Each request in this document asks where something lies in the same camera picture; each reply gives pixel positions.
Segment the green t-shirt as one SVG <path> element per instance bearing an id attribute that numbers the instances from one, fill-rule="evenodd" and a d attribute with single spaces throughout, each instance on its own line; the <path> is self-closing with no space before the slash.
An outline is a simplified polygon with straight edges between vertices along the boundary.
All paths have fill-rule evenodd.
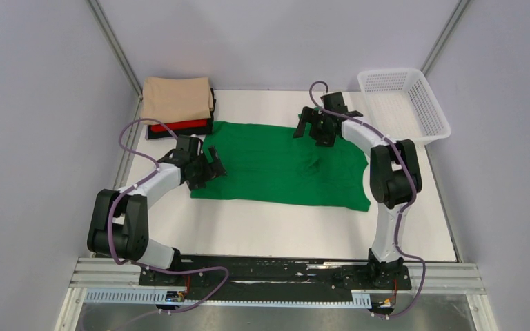
<path id="1" fill-rule="evenodd" d="M 294 129 L 216 121 L 204 148 L 215 147 L 226 176 L 194 190 L 193 199 L 245 199 L 291 205 L 343 207 L 368 212 L 363 185 L 365 154 L 342 138 L 321 147 Z"/>

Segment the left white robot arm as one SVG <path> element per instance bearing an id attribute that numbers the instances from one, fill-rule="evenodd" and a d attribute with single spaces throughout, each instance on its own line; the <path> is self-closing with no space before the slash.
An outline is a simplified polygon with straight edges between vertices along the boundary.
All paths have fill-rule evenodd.
<path id="1" fill-rule="evenodd" d="M 101 190 L 87 237 L 89 251 L 157 270 L 168 285 L 184 275 L 180 251 L 150 238 L 148 211 L 171 190 L 186 184 L 189 190 L 226 175 L 215 146 L 203 150 L 199 137 L 180 136 L 175 148 L 153 161 L 153 169 L 138 182 L 118 190 Z"/>

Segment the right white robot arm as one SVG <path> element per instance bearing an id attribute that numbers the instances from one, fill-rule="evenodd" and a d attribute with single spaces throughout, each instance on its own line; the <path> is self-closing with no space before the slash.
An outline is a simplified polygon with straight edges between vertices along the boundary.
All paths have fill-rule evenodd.
<path id="1" fill-rule="evenodd" d="M 402 226 L 422 189 L 416 146 L 409 139 L 393 141 L 361 113 L 350 112 L 340 92 L 322 96 L 322 102 L 302 108 L 293 136 L 307 132 L 322 147 L 331 147 L 341 137 L 369 157 L 369 187 L 378 215 L 366 278 L 372 286 L 383 288 L 404 273 Z"/>

